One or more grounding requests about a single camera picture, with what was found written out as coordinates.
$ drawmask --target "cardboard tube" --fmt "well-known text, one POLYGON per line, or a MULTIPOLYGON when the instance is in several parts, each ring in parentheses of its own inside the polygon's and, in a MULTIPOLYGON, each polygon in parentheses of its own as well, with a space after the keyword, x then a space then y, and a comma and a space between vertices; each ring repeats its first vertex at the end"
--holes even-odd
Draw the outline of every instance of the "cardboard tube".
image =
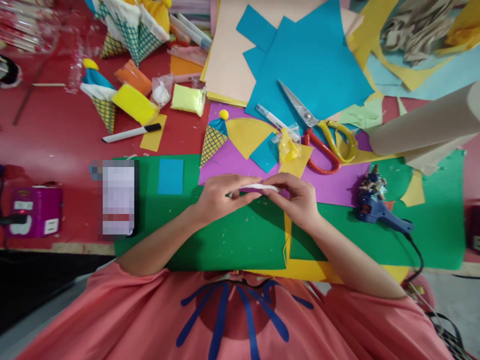
POLYGON ((370 146, 381 156, 444 143, 480 132, 480 81, 380 126, 370 146))

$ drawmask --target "scissors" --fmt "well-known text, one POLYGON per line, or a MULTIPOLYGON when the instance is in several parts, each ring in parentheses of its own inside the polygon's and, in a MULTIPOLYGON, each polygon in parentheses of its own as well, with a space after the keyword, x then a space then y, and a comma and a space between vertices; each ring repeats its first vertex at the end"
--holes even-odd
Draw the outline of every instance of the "scissors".
POLYGON ((358 144, 357 144, 357 140, 355 139, 355 136, 352 134, 349 128, 336 121, 331 121, 331 120, 319 121, 305 107, 305 105, 302 104, 299 98, 296 97, 295 94, 288 87, 284 85, 283 82, 278 80, 278 83, 281 85, 283 92, 285 93, 288 100, 290 100, 291 104, 295 108, 296 112, 298 113, 298 116, 303 120, 303 122, 307 126, 307 129, 303 133, 304 145, 309 146, 310 140, 311 140, 312 143, 315 144, 323 153, 325 153, 333 163, 333 168, 331 170, 324 170, 318 167, 310 157, 308 159, 308 166, 310 166, 310 168, 318 174, 330 175, 330 174, 335 174, 340 169, 340 166, 341 166, 340 161, 342 161, 343 163, 351 162, 355 157, 355 154, 357 153, 358 144), (318 125, 320 129, 323 131, 323 134, 325 135, 328 145, 330 145, 330 148, 327 145, 325 145, 325 143, 315 135, 313 131, 313 127, 316 125, 318 125), (348 156, 346 158, 343 158, 337 146, 335 145, 335 142, 332 137, 332 134, 330 133, 329 127, 332 127, 340 131, 341 133, 345 134, 348 140, 348 156))

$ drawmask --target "hand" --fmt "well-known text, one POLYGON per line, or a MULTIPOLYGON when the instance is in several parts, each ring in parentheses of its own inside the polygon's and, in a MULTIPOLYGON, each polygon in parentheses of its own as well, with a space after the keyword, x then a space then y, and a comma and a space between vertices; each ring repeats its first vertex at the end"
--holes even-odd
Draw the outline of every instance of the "hand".
POLYGON ((311 183, 290 173, 281 172, 268 178, 263 184, 275 185, 290 193, 290 199, 287 199, 276 191, 262 190, 264 195, 285 211, 288 217, 307 233, 311 234, 319 223, 325 222, 317 209, 315 188, 311 183))
POLYGON ((205 182, 203 192, 198 202, 192 206, 196 221, 206 226, 224 216, 233 213, 253 200, 258 199, 261 194, 249 192, 243 196, 236 191, 240 187, 256 184, 262 181, 261 177, 241 176, 225 174, 209 178, 205 182), (226 194, 236 191, 232 198, 226 194))

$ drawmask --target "blue glue gun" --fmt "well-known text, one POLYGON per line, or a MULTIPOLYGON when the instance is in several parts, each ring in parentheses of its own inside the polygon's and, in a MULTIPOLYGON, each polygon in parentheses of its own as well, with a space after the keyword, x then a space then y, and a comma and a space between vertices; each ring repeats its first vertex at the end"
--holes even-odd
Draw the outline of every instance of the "blue glue gun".
POLYGON ((355 216, 364 223, 376 224, 380 220, 395 231, 409 234, 413 231, 415 225, 393 215, 384 203, 383 194, 386 192, 386 185, 387 182, 381 178, 376 164, 373 171, 360 184, 358 208, 355 210, 355 216))

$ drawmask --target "yellow foam ball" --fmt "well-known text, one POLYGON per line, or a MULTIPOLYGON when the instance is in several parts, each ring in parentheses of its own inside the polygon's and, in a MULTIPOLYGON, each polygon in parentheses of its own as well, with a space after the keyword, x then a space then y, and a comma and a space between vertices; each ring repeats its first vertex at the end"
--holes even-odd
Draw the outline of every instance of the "yellow foam ball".
POLYGON ((227 110, 221 110, 218 115, 220 116, 220 119, 224 121, 227 121, 229 119, 229 112, 227 110))
POLYGON ((93 69, 99 71, 99 66, 97 65, 97 63, 88 58, 83 59, 83 66, 85 67, 85 69, 93 69))

